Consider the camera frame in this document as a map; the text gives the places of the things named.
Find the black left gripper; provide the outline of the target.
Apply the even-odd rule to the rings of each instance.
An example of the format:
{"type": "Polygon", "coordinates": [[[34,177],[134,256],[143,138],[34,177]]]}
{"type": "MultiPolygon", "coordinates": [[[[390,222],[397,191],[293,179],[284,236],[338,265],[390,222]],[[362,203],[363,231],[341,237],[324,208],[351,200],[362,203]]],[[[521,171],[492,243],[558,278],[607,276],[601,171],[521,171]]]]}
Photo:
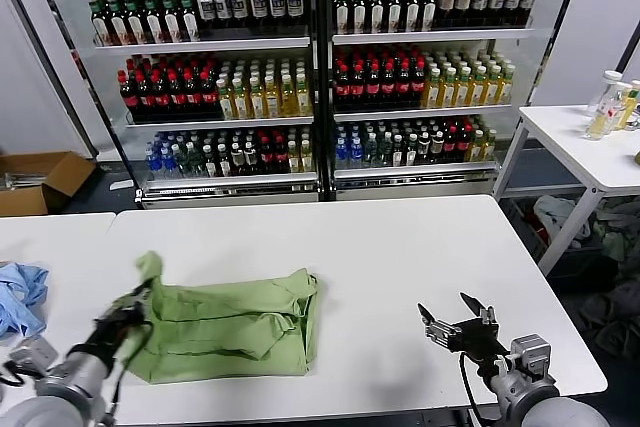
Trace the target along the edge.
{"type": "Polygon", "coordinates": [[[140,327],[146,320],[152,288],[148,282],[116,299],[102,317],[95,322],[94,337],[97,342],[123,342],[131,329],[140,327]]]}

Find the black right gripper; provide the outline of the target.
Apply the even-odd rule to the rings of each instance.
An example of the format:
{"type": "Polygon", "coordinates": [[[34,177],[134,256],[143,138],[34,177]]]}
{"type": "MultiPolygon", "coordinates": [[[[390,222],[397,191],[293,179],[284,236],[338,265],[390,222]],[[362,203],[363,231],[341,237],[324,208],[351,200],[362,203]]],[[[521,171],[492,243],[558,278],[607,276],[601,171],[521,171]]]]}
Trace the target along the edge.
{"type": "Polygon", "coordinates": [[[460,297],[475,318],[454,325],[437,320],[425,306],[417,304],[426,337],[440,346],[449,346],[451,352],[465,352],[471,358],[505,355],[506,348],[498,340],[499,324],[494,308],[464,292],[460,297]]]}

